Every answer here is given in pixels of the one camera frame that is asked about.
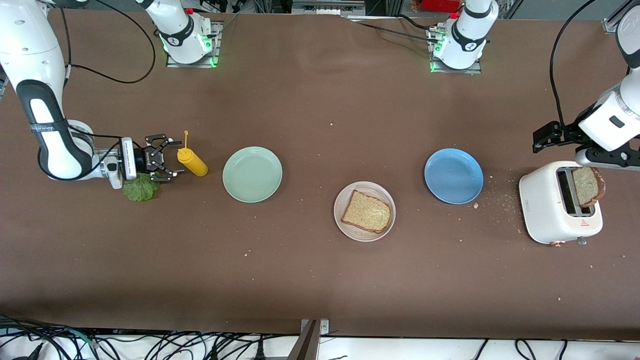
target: slice of bread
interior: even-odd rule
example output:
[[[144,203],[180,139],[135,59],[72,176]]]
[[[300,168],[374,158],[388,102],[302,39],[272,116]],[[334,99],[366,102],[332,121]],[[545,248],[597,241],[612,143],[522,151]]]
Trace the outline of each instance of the slice of bread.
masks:
[[[349,206],[340,221],[370,233],[381,234],[389,226],[391,209],[383,201],[353,190]]]
[[[575,193],[581,208],[594,205],[604,196],[604,180],[598,169],[593,167],[579,167],[573,171]]]

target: red object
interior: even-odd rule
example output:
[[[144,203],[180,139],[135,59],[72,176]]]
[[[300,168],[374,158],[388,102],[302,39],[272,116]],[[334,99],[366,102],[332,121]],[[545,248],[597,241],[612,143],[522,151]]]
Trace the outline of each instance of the red object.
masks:
[[[454,13],[460,7],[459,0],[422,0],[423,10],[442,13]]]

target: blue plate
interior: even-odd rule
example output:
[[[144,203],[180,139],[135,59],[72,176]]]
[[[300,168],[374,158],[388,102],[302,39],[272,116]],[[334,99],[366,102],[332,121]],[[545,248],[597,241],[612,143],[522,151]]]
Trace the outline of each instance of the blue plate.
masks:
[[[424,180],[438,199],[466,204],[482,191],[484,178],[473,156],[458,149],[436,151],[424,166]]]

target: lettuce leaf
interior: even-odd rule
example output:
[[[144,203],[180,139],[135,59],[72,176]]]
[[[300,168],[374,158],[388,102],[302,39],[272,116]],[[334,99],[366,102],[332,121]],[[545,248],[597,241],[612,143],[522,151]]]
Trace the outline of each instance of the lettuce leaf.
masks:
[[[160,183],[151,181],[149,174],[138,174],[135,180],[128,180],[122,185],[122,192],[131,201],[147,201],[154,196]]]

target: plate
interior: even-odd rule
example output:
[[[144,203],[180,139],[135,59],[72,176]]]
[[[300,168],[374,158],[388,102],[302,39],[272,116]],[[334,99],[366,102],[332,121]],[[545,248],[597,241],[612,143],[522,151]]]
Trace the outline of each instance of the plate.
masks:
[[[340,221],[342,216],[344,216],[344,212],[347,211],[353,190],[358,190],[365,195],[373,196],[389,205],[389,208],[391,209],[391,219],[389,219],[389,226],[387,226],[381,234],[370,233],[369,231],[362,230],[359,227],[345,224]],[[335,223],[338,224],[340,231],[342,231],[346,236],[349,236],[356,241],[376,241],[384,237],[384,235],[391,230],[391,227],[393,227],[394,222],[396,221],[396,204],[391,198],[391,195],[382,186],[368,181],[359,181],[342,189],[338,194],[338,197],[335,198],[335,203],[333,204],[333,217],[335,219]]]
[[[278,190],[282,164],[278,156],[263,147],[245,147],[231,155],[222,171],[222,183],[229,195],[242,202],[260,202]]]
[[[431,155],[424,166],[424,180],[435,197],[449,204],[472,201],[484,184],[480,164],[459,149],[442,149]]]

